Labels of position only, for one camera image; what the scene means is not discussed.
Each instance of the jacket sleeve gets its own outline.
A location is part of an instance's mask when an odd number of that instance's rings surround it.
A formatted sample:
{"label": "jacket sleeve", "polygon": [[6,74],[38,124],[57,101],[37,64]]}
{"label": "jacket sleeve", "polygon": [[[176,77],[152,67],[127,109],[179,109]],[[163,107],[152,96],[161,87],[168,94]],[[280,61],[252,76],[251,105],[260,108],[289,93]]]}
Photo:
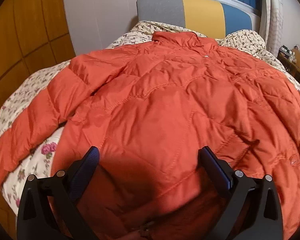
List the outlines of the jacket sleeve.
{"label": "jacket sleeve", "polygon": [[82,101],[117,77],[136,54],[136,47],[126,45],[72,59],[0,137],[0,185],[32,148],[71,117]]}

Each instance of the floral bedsheet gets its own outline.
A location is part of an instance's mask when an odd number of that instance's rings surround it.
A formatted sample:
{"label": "floral bedsheet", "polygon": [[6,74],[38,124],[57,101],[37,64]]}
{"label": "floral bedsheet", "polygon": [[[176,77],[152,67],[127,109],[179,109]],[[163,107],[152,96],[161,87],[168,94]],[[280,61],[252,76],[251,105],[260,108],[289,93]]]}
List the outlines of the floral bedsheet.
{"label": "floral bedsheet", "polygon": [[[133,29],[118,38],[107,49],[116,48],[126,44],[137,44],[151,41],[155,31],[166,32],[188,32],[186,28],[168,25],[157,22],[139,22]],[[205,37],[201,33],[195,32],[199,37]],[[283,65],[270,52],[266,50],[264,40],[254,31],[242,30],[228,35],[224,39],[217,40],[220,46],[227,46],[244,51],[267,62],[272,67],[283,72],[287,78],[300,91],[300,84],[285,71]],[[11,126],[16,117],[32,101],[32,99],[58,74],[60,70],[68,66],[70,61],[63,62],[56,66],[42,69],[32,74],[24,83],[12,94],[0,109],[0,136]],[[10,205],[15,214],[18,213],[20,197],[26,181],[30,174],[35,174],[38,178],[50,176],[51,164],[57,144],[60,140],[63,127],[57,129],[31,154],[25,158],[15,171],[11,172],[2,185],[2,195]]]}

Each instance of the metal screw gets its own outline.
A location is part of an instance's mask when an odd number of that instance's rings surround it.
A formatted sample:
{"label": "metal screw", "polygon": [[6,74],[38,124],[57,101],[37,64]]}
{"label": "metal screw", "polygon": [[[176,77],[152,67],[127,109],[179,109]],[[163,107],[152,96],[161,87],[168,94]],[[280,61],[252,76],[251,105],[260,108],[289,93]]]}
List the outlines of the metal screw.
{"label": "metal screw", "polygon": [[266,175],[266,180],[267,181],[272,181],[272,177],[270,175]]}
{"label": "metal screw", "polygon": [[34,176],[33,174],[31,174],[31,175],[28,176],[28,180],[29,180],[29,181],[33,181],[34,178],[35,178],[35,176]]}
{"label": "metal screw", "polygon": [[66,174],[65,171],[58,171],[57,172],[58,177],[63,177],[65,174]]}
{"label": "metal screw", "polygon": [[243,177],[243,172],[242,171],[235,171],[234,173],[237,177],[241,178]]}

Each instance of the blue gripper pad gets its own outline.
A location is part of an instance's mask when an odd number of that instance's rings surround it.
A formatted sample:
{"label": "blue gripper pad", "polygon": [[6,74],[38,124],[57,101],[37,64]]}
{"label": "blue gripper pad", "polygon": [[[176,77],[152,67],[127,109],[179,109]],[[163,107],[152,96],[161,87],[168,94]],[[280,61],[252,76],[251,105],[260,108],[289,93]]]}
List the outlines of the blue gripper pad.
{"label": "blue gripper pad", "polygon": [[76,172],[70,178],[68,184],[68,195],[72,202],[82,196],[99,164],[99,160],[99,150],[97,147],[92,146],[81,160],[74,162],[69,168],[70,173],[76,168]]}
{"label": "blue gripper pad", "polygon": [[231,174],[234,171],[229,164],[226,161],[219,160],[208,146],[199,150],[199,159],[218,194],[223,198],[230,198],[230,189],[233,186]]}

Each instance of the white curtain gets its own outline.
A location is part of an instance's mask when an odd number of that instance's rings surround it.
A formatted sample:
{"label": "white curtain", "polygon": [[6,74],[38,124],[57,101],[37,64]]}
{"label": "white curtain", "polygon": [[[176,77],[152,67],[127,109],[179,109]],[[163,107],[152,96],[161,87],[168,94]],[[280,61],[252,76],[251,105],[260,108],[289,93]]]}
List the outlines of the white curtain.
{"label": "white curtain", "polygon": [[282,0],[262,0],[260,36],[265,40],[267,50],[277,57],[282,38]]}

